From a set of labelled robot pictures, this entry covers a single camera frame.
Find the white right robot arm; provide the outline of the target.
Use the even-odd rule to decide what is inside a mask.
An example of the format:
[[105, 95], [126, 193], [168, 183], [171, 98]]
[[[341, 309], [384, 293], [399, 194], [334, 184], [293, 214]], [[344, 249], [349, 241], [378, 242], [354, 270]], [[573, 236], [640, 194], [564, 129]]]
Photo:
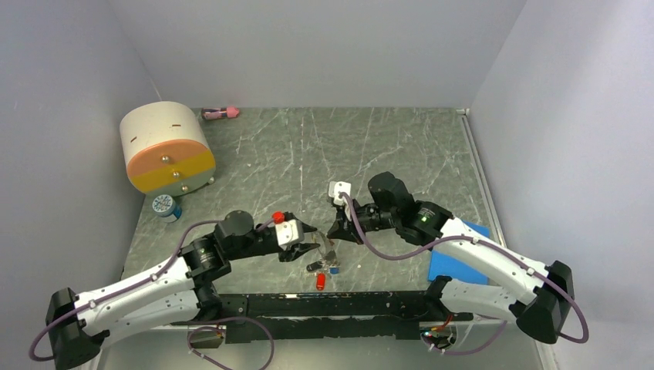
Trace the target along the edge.
[[390, 172], [368, 182], [372, 202], [359, 204], [351, 184], [332, 181], [328, 198], [336, 209], [330, 239], [363, 244], [387, 261], [436, 251], [472, 267], [493, 283], [471, 284], [437, 276], [424, 294], [424, 310], [435, 320], [459, 313], [511, 322], [528, 337], [553, 345], [583, 344], [588, 323], [574, 299], [571, 268], [546, 264], [493, 242], [436, 203], [416, 200]]

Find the red key tag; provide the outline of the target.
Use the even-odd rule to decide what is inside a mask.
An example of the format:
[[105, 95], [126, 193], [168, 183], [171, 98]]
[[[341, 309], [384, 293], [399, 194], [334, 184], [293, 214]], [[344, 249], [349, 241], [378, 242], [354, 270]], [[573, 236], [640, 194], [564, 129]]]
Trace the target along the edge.
[[324, 273], [318, 273], [315, 280], [315, 289], [317, 291], [323, 291], [325, 289], [326, 275]]

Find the pink capped small bottle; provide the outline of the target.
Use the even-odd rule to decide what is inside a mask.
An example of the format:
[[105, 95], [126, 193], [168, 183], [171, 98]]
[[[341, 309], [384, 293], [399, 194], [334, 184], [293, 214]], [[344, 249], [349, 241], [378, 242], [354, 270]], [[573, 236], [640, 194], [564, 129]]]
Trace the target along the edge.
[[218, 119], [233, 119], [238, 117], [239, 114], [240, 114], [240, 110], [235, 106], [201, 109], [201, 117], [207, 121], [218, 120]]

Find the small blue white jar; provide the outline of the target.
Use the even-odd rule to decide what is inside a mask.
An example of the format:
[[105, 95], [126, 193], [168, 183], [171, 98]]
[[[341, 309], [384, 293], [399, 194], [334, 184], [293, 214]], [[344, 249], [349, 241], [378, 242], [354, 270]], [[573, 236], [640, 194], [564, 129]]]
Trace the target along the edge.
[[174, 223], [180, 219], [182, 210], [176, 200], [168, 194], [155, 197], [151, 204], [152, 211], [165, 223]]

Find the blue foam pad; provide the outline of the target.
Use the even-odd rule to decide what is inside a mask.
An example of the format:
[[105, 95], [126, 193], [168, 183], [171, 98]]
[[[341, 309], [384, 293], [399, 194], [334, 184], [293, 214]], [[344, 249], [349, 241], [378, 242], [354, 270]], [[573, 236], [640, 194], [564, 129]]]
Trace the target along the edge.
[[427, 280], [429, 282], [434, 281], [438, 276], [449, 276], [470, 284], [489, 283], [487, 276], [464, 262], [438, 251], [432, 251]]

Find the black key fob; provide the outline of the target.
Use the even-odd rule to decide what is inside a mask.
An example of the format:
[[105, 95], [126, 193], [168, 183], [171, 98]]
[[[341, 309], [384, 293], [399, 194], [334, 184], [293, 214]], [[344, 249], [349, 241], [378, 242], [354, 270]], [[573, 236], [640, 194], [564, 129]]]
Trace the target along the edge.
[[306, 266], [306, 270], [309, 273], [320, 271], [323, 268], [324, 268], [324, 264], [321, 261], [316, 261]]

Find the white round drawer cabinet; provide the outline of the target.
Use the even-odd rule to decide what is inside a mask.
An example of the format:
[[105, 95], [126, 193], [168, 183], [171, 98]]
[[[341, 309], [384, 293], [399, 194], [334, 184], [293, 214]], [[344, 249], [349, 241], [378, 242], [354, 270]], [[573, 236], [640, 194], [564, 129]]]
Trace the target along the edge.
[[120, 122], [126, 175], [141, 193], [172, 197], [214, 181], [216, 161], [194, 111], [160, 101], [127, 113]]

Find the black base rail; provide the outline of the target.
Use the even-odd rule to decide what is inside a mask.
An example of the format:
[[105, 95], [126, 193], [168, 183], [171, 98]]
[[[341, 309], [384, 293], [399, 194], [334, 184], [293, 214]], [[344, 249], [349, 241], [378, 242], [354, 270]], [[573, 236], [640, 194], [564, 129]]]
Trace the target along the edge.
[[223, 294], [177, 326], [207, 324], [222, 318], [226, 341], [265, 340], [264, 325], [275, 340], [390, 336], [417, 340], [422, 330], [445, 321], [471, 321], [470, 313], [451, 314], [429, 302], [422, 291], [328, 292], [299, 294]]

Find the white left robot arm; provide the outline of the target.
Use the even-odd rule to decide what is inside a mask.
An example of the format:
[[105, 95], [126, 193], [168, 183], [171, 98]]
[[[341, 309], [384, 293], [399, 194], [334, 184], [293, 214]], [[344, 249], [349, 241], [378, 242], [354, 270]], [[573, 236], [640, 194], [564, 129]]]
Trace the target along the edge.
[[71, 288], [53, 293], [38, 336], [49, 338], [47, 359], [57, 369], [73, 369], [105, 347], [159, 325], [210, 324], [222, 308], [213, 283], [231, 273], [232, 261], [275, 254], [291, 262], [318, 247], [305, 239], [317, 228], [290, 212], [256, 224], [248, 212], [235, 210], [212, 225], [209, 234], [189, 244], [180, 240], [168, 259], [125, 280], [81, 293]]

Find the aluminium frame rail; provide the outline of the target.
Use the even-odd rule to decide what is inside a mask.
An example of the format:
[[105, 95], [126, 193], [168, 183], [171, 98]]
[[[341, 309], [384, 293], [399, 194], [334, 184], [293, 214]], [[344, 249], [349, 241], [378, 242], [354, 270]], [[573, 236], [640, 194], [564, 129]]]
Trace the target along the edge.
[[185, 327], [154, 328], [100, 352], [89, 369], [550, 369], [541, 346], [512, 323], [475, 316], [449, 323], [441, 332], [453, 339], [440, 353], [417, 340], [390, 336], [275, 340], [259, 325], [265, 340], [187, 348]]

